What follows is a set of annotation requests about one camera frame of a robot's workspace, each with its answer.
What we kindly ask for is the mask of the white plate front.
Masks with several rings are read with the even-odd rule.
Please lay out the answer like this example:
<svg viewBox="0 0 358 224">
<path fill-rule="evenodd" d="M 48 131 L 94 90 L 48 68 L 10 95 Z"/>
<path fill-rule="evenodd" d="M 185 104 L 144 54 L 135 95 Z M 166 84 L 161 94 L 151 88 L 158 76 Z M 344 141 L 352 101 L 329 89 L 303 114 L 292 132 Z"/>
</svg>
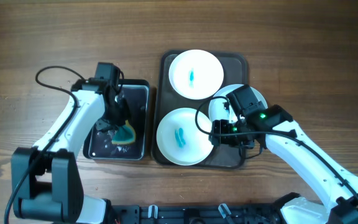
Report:
<svg viewBox="0 0 358 224">
<path fill-rule="evenodd" d="M 213 150 L 207 131 L 209 118 L 193 108 L 179 108 L 163 117 L 157 128 L 157 146 L 163 156 L 180 166 L 192 166 L 205 160 Z"/>
</svg>

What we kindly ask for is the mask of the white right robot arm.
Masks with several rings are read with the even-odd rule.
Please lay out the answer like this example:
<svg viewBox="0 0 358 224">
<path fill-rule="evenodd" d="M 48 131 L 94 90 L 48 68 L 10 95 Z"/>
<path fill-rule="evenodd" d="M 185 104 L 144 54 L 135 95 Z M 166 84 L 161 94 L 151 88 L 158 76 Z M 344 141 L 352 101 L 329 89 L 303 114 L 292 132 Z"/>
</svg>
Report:
<svg viewBox="0 0 358 224">
<path fill-rule="evenodd" d="M 276 202 L 285 223 L 358 223 L 358 176 L 314 143 L 282 107 L 273 105 L 236 123 L 213 121 L 214 145 L 259 144 L 284 160 L 315 192 L 320 203 L 290 193 Z"/>
</svg>

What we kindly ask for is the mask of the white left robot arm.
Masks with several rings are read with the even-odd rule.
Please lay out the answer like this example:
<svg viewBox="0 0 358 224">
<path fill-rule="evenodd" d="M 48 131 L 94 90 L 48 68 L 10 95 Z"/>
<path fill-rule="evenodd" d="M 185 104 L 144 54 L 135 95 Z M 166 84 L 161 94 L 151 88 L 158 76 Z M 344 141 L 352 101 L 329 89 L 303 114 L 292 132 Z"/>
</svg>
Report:
<svg viewBox="0 0 358 224">
<path fill-rule="evenodd" d="M 121 90 L 117 80 L 79 79 L 47 134 L 32 147 L 14 151 L 5 223 L 10 212 L 54 223 L 112 222 L 110 201 L 85 195 L 76 158 L 93 128 L 107 132 L 127 124 L 127 106 L 117 98 Z"/>
</svg>

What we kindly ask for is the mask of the green yellow sponge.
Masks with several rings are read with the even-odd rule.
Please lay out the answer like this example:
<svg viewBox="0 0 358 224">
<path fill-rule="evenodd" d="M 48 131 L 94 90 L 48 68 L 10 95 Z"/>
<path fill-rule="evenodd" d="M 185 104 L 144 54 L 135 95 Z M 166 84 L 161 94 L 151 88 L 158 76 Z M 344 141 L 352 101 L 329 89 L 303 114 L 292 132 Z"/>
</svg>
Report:
<svg viewBox="0 0 358 224">
<path fill-rule="evenodd" d="M 134 143 L 136 140 L 135 129 L 131 126 L 128 120 L 125 121 L 123 126 L 118 127 L 117 131 L 112 137 L 112 144 L 128 145 Z"/>
</svg>

